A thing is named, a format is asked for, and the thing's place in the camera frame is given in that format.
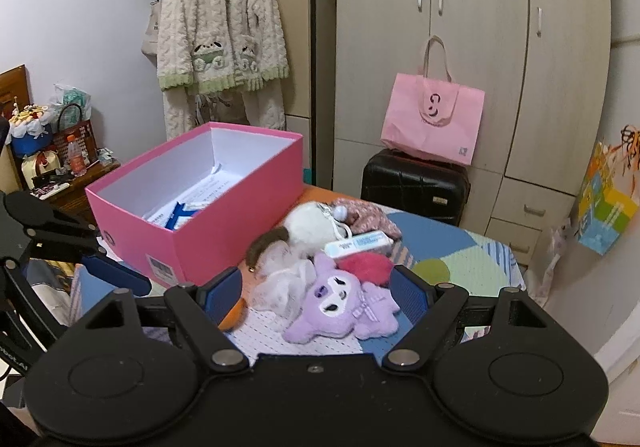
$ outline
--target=metal bolt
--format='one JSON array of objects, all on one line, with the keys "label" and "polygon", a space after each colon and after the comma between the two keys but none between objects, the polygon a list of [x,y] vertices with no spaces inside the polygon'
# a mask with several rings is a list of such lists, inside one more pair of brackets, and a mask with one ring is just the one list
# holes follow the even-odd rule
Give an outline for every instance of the metal bolt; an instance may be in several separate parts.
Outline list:
[{"label": "metal bolt", "polygon": [[311,364],[306,370],[309,373],[324,373],[324,367],[321,364]]},{"label": "metal bolt", "polygon": [[218,366],[238,366],[244,360],[244,355],[238,350],[220,350],[211,356],[211,360]]},{"label": "metal bolt", "polygon": [[420,355],[413,350],[394,350],[386,358],[396,366],[413,366],[420,361]]}]

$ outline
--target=wooden nightstand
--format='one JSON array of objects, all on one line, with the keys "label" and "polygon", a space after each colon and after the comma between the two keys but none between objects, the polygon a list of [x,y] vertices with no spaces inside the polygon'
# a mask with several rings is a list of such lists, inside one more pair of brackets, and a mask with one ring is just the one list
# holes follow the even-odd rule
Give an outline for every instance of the wooden nightstand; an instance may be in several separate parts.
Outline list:
[{"label": "wooden nightstand", "polygon": [[82,218],[87,223],[96,225],[84,188],[118,167],[120,163],[117,161],[111,162],[108,166],[96,164],[90,167],[86,174],[73,180],[69,187],[47,198],[46,201],[71,215]]}]

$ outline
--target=purple plush toy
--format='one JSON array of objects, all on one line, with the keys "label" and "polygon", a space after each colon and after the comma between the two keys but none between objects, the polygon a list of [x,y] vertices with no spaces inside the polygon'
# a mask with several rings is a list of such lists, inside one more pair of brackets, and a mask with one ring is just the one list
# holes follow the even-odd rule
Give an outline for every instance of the purple plush toy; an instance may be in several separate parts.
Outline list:
[{"label": "purple plush toy", "polygon": [[400,307],[388,289],[372,283],[361,287],[357,277],[338,270],[323,252],[316,253],[314,266],[318,278],[305,296],[302,314],[284,332],[284,340],[306,344],[316,335],[342,338],[352,330],[364,340],[398,331],[394,313]]}]

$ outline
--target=barcode label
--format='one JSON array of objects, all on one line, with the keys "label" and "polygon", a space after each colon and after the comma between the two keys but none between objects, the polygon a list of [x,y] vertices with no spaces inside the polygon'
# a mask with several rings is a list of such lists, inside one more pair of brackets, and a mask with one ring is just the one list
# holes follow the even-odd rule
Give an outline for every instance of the barcode label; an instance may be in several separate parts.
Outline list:
[{"label": "barcode label", "polygon": [[178,279],[175,277],[173,268],[171,268],[169,265],[165,265],[161,261],[158,261],[148,254],[146,255],[146,258],[149,261],[151,271],[156,277],[162,279],[162,281],[171,286],[175,286],[176,284],[178,284]]}]

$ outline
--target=wicker basket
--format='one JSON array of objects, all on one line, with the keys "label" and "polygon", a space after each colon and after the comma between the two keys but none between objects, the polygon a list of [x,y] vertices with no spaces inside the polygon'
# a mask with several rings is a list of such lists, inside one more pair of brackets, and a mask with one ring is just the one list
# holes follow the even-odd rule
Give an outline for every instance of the wicker basket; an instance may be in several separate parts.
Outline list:
[{"label": "wicker basket", "polygon": [[66,162],[68,162],[66,149],[69,146],[68,141],[66,141],[66,137],[68,137],[69,135],[75,135],[76,142],[80,145],[82,152],[87,153],[87,155],[89,156],[89,164],[92,164],[98,159],[98,154],[95,145],[94,129],[91,126],[91,120],[82,120],[82,122],[78,122],[76,125],[71,126],[66,130],[62,130],[60,128],[62,114],[73,106],[80,110],[80,120],[82,120],[82,107],[79,104],[75,103],[67,104],[64,108],[62,108],[62,111],[60,111],[60,115],[58,116],[58,132],[53,135],[53,143],[56,145],[56,148],[58,148],[58,157],[60,158],[60,163],[66,164]]}]

